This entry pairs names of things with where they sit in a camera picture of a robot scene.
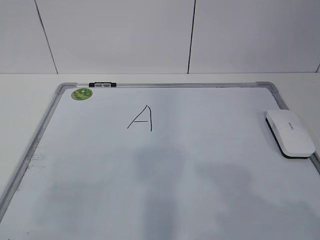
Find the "whiteboard surface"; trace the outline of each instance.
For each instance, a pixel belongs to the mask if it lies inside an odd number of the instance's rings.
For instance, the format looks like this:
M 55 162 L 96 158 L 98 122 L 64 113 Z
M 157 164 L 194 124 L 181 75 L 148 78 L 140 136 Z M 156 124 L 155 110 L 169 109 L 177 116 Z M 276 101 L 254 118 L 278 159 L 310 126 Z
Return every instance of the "whiteboard surface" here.
M 265 88 L 63 94 L 0 239 L 319 239 L 319 174 L 281 156 Z M 129 123 L 146 106 L 149 122 Z M 138 118 L 148 121 L 144 111 Z

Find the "white table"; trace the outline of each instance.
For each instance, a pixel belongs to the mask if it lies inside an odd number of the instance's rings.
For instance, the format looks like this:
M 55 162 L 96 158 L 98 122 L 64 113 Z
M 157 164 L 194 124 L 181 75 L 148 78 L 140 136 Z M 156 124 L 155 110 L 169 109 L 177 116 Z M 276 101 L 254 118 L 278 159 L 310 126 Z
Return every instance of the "white table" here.
M 265 74 L 0 74 L 0 193 L 31 140 L 60 83 L 245 83 L 276 85 L 289 109 L 300 115 L 320 150 L 320 73 Z

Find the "whiteboard eraser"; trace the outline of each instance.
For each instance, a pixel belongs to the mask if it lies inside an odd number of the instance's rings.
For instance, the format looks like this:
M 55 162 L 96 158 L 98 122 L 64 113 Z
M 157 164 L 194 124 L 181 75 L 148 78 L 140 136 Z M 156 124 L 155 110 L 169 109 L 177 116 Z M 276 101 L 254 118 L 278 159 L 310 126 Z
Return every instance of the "whiteboard eraser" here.
M 294 112 L 269 110 L 266 112 L 266 120 L 285 157 L 308 158 L 316 151 L 311 137 Z

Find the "white wall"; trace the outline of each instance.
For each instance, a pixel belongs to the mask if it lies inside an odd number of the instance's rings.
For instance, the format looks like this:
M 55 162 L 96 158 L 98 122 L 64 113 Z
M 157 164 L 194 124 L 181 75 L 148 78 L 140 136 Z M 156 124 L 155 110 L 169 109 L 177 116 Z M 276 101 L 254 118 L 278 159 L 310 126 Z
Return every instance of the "white wall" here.
M 198 0 L 191 73 L 314 73 L 320 0 Z
M 194 0 L 37 0 L 59 73 L 186 73 Z
M 0 73 L 56 73 L 33 0 L 0 1 Z
M 187 73 L 194 0 L 37 0 L 59 73 Z M 190 73 L 316 72 L 320 0 L 197 0 Z M 55 73 L 34 0 L 0 1 L 0 74 Z

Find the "round sticker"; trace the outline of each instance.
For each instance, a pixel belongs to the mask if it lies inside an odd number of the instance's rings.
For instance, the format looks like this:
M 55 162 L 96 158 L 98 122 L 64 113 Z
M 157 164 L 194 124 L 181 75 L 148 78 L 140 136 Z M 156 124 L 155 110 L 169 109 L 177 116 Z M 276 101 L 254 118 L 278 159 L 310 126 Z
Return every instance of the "round sticker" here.
M 92 90 L 90 90 L 89 88 L 79 88 L 71 94 L 71 97 L 74 100 L 79 100 L 79 101 L 86 100 L 91 96 L 92 96 Z

